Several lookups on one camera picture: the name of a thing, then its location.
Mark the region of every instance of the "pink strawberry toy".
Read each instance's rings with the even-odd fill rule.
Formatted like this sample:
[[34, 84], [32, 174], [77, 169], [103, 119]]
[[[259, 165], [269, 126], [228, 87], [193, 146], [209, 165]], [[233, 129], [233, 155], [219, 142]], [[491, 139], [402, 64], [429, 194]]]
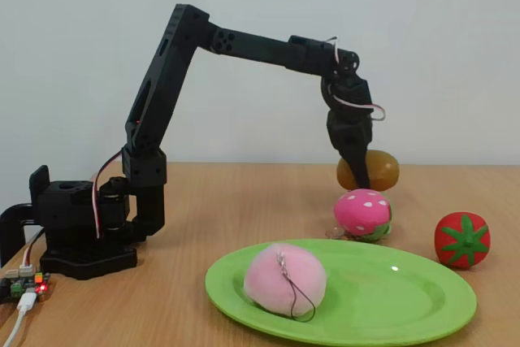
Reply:
[[334, 206], [334, 216], [348, 235], [374, 242], [390, 233], [392, 208], [381, 193], [357, 189], [346, 193]]

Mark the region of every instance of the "usb cable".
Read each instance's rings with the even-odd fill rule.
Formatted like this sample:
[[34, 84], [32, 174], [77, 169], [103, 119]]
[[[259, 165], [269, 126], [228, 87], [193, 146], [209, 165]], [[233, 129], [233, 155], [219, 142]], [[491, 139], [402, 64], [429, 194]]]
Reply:
[[11, 331], [9, 338], [4, 343], [3, 347], [9, 347], [12, 341], [15, 339], [16, 333], [18, 333], [20, 325], [22, 324], [22, 320], [24, 319], [24, 316], [27, 314], [27, 312], [33, 308], [36, 297], [37, 295], [33, 288], [28, 288], [27, 291], [22, 294], [22, 297], [18, 302], [18, 306], [16, 307], [18, 310], [18, 318], [16, 319], [15, 327]]

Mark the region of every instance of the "toy fruit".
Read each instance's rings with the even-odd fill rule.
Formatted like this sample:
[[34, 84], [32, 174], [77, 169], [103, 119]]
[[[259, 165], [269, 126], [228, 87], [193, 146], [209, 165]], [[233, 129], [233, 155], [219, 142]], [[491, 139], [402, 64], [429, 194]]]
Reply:
[[479, 264], [490, 244], [486, 221], [467, 211], [446, 215], [435, 229], [435, 251], [445, 266], [468, 269]]
[[[279, 255], [295, 289], [280, 268]], [[311, 252], [287, 243], [275, 243], [251, 262], [244, 278], [245, 294], [270, 312], [298, 317], [317, 307], [325, 295], [327, 273]]]
[[383, 194], [357, 189], [338, 200], [334, 216], [348, 235], [360, 241], [374, 242], [390, 233], [392, 208]]
[[[365, 161], [371, 189], [384, 191], [396, 185], [399, 179], [399, 163], [396, 158], [382, 150], [368, 150]], [[338, 162], [336, 177], [344, 189], [358, 188], [349, 164], [343, 159]]]

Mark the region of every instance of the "red tomato toy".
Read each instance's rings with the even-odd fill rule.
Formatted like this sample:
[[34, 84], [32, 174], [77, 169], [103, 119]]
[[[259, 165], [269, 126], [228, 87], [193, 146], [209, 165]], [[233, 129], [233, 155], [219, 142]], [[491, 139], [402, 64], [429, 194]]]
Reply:
[[458, 211], [442, 218], [435, 229], [435, 251], [445, 266], [470, 268], [486, 258], [491, 236], [479, 215]]

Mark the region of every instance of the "circuit board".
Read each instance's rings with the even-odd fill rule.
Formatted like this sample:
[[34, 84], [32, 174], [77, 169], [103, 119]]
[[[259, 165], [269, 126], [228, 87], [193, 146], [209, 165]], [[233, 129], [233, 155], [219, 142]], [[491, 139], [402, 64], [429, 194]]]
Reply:
[[34, 291], [38, 299], [49, 289], [50, 274], [9, 270], [0, 280], [0, 298], [2, 301], [17, 302], [26, 291]]

